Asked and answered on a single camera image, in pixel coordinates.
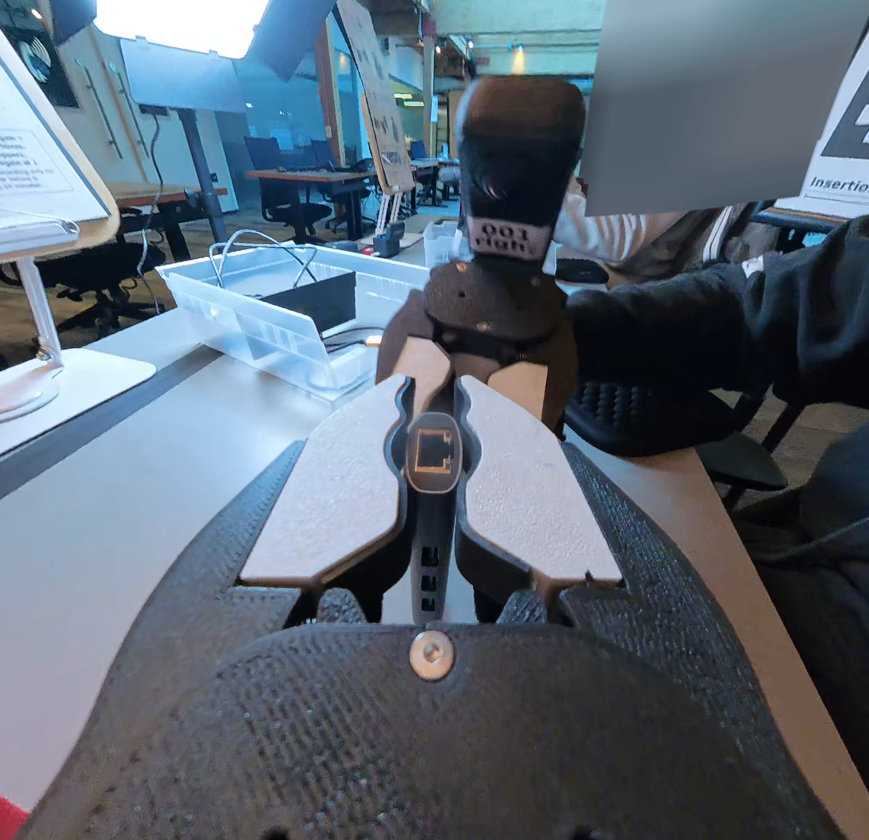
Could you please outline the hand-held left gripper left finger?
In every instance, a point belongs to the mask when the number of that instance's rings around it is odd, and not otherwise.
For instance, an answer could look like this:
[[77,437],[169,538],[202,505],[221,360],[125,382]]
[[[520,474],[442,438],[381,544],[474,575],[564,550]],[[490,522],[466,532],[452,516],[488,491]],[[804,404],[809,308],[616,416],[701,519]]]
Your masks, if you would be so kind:
[[369,622],[411,559],[403,469],[415,387],[394,375],[310,434],[245,560],[242,585],[350,591]]

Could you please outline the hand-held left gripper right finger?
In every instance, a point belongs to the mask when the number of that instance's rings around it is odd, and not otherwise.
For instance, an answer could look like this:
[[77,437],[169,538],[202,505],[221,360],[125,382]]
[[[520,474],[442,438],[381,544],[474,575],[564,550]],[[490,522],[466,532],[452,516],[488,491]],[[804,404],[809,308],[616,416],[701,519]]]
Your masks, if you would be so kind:
[[492,624],[516,592],[548,610],[582,586],[611,591],[623,574],[556,434],[470,375],[454,385],[464,454],[456,490],[454,559],[475,621]]

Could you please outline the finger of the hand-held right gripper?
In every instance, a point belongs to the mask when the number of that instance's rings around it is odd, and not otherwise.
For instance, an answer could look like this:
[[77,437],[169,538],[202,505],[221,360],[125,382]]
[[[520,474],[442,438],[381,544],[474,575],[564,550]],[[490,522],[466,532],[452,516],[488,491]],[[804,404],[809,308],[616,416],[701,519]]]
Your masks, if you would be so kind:
[[519,361],[495,371],[487,385],[515,402],[541,423],[547,424],[545,415],[549,368],[529,361]]
[[413,417],[429,410],[435,397],[443,390],[453,374],[448,353],[436,342],[417,336],[408,336],[399,353],[394,375],[414,381]]

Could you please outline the grey aluminium usb hub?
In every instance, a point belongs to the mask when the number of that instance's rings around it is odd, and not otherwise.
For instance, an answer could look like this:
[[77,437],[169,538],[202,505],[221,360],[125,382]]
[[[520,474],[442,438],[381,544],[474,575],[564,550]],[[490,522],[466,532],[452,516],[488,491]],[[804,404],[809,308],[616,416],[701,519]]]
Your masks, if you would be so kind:
[[450,414],[429,411],[413,420],[407,433],[404,475],[411,610],[419,626],[441,619],[444,613],[462,463],[462,435]]

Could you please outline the clear plastic bin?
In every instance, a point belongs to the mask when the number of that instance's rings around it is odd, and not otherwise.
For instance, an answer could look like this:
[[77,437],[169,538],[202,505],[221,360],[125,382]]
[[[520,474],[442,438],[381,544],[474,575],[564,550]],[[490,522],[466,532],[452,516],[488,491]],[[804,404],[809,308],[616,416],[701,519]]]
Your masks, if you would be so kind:
[[[356,318],[318,334],[304,315],[260,298],[346,272],[356,273]],[[373,383],[380,335],[429,270],[328,246],[243,243],[223,255],[169,264],[158,273],[202,345],[332,408]]]

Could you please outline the small clear bin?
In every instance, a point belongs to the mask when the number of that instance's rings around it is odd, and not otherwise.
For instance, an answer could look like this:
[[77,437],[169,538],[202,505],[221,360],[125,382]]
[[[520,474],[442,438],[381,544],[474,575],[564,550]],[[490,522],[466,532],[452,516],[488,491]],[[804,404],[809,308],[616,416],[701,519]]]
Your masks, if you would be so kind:
[[429,270],[451,261],[473,259],[468,238],[455,220],[429,223],[422,235],[425,265]]

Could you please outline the black divider panel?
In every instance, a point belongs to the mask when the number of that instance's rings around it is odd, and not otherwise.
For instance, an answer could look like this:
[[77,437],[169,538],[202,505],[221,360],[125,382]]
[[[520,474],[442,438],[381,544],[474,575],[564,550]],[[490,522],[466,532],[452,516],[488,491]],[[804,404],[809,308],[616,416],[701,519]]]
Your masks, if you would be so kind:
[[356,318],[355,295],[356,273],[346,272],[263,296],[260,301],[309,317],[322,334]]

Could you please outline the cardboard sign board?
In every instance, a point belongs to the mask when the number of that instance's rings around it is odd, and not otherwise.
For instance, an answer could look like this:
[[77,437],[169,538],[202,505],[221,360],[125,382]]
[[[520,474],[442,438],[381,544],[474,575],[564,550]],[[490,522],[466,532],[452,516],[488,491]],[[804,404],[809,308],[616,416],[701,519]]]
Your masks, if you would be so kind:
[[353,61],[360,75],[368,146],[382,191],[406,194],[415,187],[392,81],[369,12],[356,0],[337,0]]

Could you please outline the wooden desk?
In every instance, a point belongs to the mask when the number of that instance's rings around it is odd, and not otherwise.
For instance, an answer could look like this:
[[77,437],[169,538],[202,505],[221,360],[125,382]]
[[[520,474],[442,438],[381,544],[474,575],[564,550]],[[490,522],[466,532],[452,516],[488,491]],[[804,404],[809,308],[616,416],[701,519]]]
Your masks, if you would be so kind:
[[299,184],[299,194],[305,186],[314,187],[325,200],[337,208],[336,216],[343,219],[347,238],[358,241],[364,236],[363,196],[368,192],[368,183],[376,176],[372,169],[362,171],[246,171],[247,179],[259,183],[259,178],[281,179]]

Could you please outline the black office chair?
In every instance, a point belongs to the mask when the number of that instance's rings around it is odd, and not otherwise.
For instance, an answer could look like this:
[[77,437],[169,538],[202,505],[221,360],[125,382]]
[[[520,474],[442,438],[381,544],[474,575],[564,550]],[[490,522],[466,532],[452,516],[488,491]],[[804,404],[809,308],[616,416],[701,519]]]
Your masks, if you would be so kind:
[[[281,149],[275,138],[245,137],[244,140],[255,171],[301,171],[301,166]],[[301,200],[298,183],[281,179],[258,180],[263,219],[292,228],[296,243],[316,237],[315,224],[332,216],[330,205],[311,201],[309,186],[305,186],[305,198]]]

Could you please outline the document stand with wooden board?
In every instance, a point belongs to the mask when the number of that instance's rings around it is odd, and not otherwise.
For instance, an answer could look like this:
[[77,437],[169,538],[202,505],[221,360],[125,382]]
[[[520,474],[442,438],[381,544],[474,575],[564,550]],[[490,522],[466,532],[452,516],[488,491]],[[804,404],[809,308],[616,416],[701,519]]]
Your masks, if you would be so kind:
[[87,248],[65,246],[48,256],[16,260],[4,260],[1,253],[2,264],[17,269],[38,333],[37,356],[1,373],[2,454],[135,388],[156,373],[155,366],[146,361],[62,348],[37,261],[64,253],[80,255]]

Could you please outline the white printed sign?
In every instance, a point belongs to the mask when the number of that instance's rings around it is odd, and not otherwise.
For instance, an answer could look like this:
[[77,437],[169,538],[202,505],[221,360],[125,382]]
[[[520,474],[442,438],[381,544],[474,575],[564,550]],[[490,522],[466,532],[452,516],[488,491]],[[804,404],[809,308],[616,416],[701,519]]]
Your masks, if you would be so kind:
[[798,195],[776,206],[852,219],[868,212],[868,38],[849,65]]

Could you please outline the studio light panel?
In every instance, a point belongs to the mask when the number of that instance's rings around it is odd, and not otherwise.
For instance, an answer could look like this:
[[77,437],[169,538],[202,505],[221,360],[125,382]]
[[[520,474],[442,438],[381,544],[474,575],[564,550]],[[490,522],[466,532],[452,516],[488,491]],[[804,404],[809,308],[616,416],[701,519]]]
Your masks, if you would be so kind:
[[244,113],[234,64],[290,80],[338,0],[49,0],[57,43],[94,27],[118,38],[137,104],[175,110],[212,234],[227,232],[196,113]]

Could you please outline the printed instruction sheet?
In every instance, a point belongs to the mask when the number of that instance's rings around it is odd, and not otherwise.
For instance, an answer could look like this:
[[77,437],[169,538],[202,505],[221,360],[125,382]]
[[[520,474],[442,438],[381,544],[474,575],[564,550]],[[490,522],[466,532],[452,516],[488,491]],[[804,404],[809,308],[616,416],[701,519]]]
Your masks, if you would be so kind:
[[113,195],[2,34],[2,259],[87,248],[118,221]]

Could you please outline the framed black picture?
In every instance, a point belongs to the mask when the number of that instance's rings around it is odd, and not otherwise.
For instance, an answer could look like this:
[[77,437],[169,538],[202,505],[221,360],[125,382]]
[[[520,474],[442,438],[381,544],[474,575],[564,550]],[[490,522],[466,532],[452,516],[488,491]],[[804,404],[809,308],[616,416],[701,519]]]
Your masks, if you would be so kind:
[[79,109],[38,0],[1,0],[1,28],[49,102]]

